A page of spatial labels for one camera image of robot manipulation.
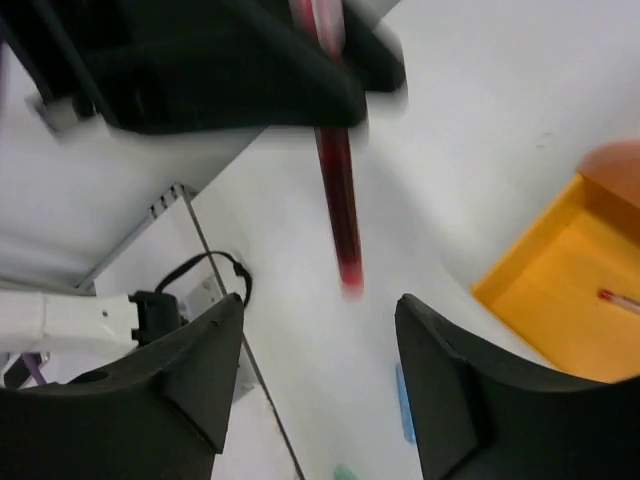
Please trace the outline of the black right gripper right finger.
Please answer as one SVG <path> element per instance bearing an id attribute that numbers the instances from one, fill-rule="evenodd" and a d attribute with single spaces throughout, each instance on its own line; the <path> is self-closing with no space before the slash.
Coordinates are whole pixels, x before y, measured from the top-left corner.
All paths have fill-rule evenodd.
<path id="1" fill-rule="evenodd" d="M 543 367 L 411 294 L 395 328 L 424 478 L 638 478 L 638 378 Z"/>

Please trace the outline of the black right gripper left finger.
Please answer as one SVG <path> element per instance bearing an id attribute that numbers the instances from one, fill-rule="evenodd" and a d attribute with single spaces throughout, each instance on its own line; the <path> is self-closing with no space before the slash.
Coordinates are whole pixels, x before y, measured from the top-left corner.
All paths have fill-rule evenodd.
<path id="1" fill-rule="evenodd" d="M 229 294 L 67 384 L 2 390 L 2 478 L 210 478 L 228 430 L 243 322 L 243 302 Z"/>

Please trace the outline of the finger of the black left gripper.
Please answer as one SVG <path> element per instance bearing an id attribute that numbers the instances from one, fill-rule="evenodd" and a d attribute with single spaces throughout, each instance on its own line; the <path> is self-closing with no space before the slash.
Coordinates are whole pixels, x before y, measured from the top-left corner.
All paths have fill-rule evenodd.
<path id="1" fill-rule="evenodd" d="M 352 127 L 364 88 L 296 31 L 283 1 L 98 1 L 85 52 L 112 125 L 142 135 Z"/>
<path id="2" fill-rule="evenodd" d="M 366 92 L 391 94 L 406 84 L 400 46 L 358 14 L 345 14 L 344 59 Z"/>

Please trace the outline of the red pen dark cap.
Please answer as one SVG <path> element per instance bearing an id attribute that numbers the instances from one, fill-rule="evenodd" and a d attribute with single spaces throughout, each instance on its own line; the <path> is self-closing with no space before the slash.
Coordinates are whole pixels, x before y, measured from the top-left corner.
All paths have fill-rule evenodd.
<path id="1" fill-rule="evenodd" d="M 294 22 L 336 63 L 342 62 L 345 28 L 340 1 L 292 0 Z M 342 128 L 315 131 L 334 247 L 345 295 L 364 290 L 349 132 Z"/>

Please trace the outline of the yellow drawer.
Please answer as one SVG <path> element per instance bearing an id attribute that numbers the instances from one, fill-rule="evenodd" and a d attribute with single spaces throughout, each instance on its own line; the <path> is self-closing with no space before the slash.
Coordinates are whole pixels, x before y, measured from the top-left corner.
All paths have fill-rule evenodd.
<path id="1" fill-rule="evenodd" d="M 614 383 L 639 373 L 639 316 L 602 289 L 639 297 L 639 210 L 575 175 L 472 292 L 558 369 Z"/>

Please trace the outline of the red pen clear clip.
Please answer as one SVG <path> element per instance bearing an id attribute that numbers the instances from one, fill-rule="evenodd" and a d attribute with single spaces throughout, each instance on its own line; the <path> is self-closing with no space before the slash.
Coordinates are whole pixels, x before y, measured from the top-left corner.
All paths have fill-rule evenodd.
<path id="1" fill-rule="evenodd" d="M 598 297 L 636 315 L 640 313 L 640 303 L 630 297 L 616 294 L 607 289 L 600 289 Z"/>

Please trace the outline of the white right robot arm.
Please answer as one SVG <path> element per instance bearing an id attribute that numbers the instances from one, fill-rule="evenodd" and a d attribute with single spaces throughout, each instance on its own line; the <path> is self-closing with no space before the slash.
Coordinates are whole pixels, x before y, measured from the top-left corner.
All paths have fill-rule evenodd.
<path id="1" fill-rule="evenodd" d="M 174 297 L 1 296 L 5 353 L 104 355 L 66 384 L 1 393 L 5 479 L 207 479 L 224 447 L 244 306 L 182 324 Z M 639 382 L 524 360 L 412 295 L 395 312 L 427 479 L 635 479 Z"/>

